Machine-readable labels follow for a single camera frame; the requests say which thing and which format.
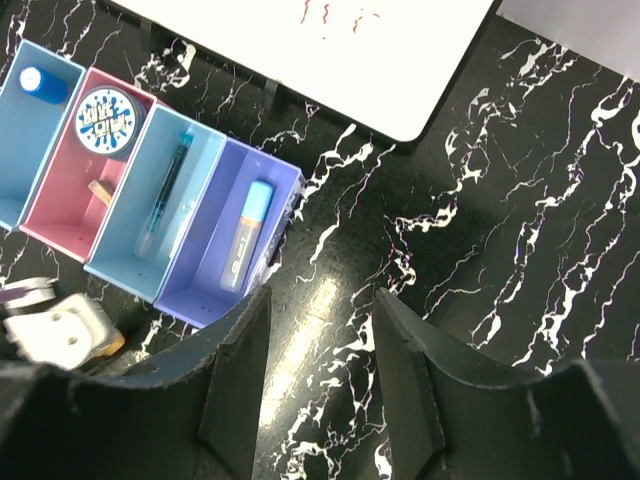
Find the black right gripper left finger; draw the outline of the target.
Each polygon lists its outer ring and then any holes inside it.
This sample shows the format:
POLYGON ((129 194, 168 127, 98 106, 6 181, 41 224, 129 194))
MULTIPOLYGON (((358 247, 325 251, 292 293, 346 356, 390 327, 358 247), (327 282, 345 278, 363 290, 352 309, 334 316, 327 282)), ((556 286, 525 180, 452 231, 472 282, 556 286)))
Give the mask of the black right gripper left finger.
POLYGON ((263 286, 120 376, 1 365, 5 479, 248 479, 271 332, 263 286))

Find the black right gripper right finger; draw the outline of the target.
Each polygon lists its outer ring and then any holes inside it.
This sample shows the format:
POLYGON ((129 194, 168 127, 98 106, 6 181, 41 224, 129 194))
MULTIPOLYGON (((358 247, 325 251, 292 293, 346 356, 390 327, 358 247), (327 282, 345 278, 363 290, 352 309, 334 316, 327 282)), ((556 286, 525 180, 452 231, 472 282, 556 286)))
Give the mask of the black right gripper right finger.
POLYGON ((639 366, 578 360, 540 376, 423 321, 386 289, 372 304, 397 479, 635 479, 639 366))

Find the purple bin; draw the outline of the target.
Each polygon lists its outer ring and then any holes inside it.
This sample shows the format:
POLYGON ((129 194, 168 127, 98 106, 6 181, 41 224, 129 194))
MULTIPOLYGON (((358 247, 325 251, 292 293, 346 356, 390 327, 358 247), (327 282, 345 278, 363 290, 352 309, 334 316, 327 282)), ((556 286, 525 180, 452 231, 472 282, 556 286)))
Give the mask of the purple bin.
POLYGON ((263 283, 303 186, 299 167, 227 140, 154 307, 196 328, 229 312, 263 283), (256 180, 271 184, 274 192, 244 283, 232 293, 220 287, 221 273, 247 192, 256 180))

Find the light blue bin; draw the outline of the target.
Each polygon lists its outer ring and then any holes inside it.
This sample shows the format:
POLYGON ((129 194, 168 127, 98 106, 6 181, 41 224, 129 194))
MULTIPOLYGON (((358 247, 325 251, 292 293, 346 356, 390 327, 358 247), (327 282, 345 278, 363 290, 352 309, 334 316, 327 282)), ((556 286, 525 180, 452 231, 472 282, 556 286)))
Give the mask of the light blue bin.
POLYGON ((154 302, 174 256, 190 226, 196 207, 217 167, 227 136, 211 127, 157 105, 128 162, 85 270, 154 302), (180 169, 148 255, 135 255, 136 246, 171 158, 184 133, 192 145, 180 169))
POLYGON ((15 231, 25 220, 86 68, 23 40, 1 87, 1 227, 15 231), (35 65, 65 81, 64 103, 52 105, 25 93, 19 74, 35 65))

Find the blue white highlighter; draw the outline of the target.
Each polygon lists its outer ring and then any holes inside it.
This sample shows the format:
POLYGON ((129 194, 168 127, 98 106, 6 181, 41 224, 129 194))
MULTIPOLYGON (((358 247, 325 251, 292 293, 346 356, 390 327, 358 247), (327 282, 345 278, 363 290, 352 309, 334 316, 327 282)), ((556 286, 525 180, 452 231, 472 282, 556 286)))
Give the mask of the blue white highlighter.
POLYGON ((221 273, 220 287, 238 293, 244 283, 274 187, 261 180, 251 183, 221 273))

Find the blue clear pen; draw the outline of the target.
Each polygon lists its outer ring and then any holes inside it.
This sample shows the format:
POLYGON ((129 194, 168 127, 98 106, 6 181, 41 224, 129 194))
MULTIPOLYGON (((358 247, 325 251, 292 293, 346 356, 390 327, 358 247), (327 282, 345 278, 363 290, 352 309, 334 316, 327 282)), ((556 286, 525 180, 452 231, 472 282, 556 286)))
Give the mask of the blue clear pen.
POLYGON ((191 134, 184 133, 181 135, 180 144, 174 151, 168 172, 162 182, 159 193, 156 197, 151 212, 147 217, 146 223, 138 240, 135 255, 139 258, 146 257, 151 249, 155 233, 161 223, 162 217, 166 210, 166 206, 171 196, 171 192, 174 188, 174 184, 177 180, 178 174, 192 145, 192 142, 193 136, 191 134))

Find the blue ink bottle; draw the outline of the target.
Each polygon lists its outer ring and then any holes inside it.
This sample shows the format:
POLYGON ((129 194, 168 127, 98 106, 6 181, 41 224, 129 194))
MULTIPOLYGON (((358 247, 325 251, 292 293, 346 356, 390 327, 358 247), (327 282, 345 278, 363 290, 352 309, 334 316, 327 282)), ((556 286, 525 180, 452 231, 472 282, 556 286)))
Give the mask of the blue ink bottle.
POLYGON ((90 153, 126 162, 147 114, 148 107, 133 94, 100 85, 81 98, 72 126, 77 140, 90 153))

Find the blue grey glue stick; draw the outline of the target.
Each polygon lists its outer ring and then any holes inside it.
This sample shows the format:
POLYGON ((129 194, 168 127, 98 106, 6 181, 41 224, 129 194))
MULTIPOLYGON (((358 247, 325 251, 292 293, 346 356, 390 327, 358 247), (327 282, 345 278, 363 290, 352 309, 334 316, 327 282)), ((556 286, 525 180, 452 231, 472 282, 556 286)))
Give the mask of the blue grey glue stick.
POLYGON ((35 65, 21 70, 19 85, 28 95, 52 105, 64 103, 68 95, 64 80, 35 65))

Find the black marble pattern mat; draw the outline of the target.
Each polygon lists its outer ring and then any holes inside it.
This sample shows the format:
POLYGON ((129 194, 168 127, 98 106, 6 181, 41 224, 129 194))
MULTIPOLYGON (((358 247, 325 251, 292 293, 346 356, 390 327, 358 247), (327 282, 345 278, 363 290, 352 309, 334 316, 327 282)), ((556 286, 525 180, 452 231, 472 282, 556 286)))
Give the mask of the black marble pattern mat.
POLYGON ((95 1, 5 1, 1 63, 32 40, 298 165, 273 291, 256 479, 394 475, 371 302, 397 294, 497 360, 548 373, 639 359, 639 86, 495 17, 419 142, 260 80, 183 40, 144 50, 95 1))

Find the small whiteboard with red writing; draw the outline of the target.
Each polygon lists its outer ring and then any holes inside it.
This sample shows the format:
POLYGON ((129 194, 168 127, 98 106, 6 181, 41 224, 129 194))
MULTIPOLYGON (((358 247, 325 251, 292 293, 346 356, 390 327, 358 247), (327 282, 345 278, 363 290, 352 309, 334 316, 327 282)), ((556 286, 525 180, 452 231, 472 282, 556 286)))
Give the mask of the small whiteboard with red writing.
POLYGON ((497 1, 115 1, 398 142, 440 108, 497 1))

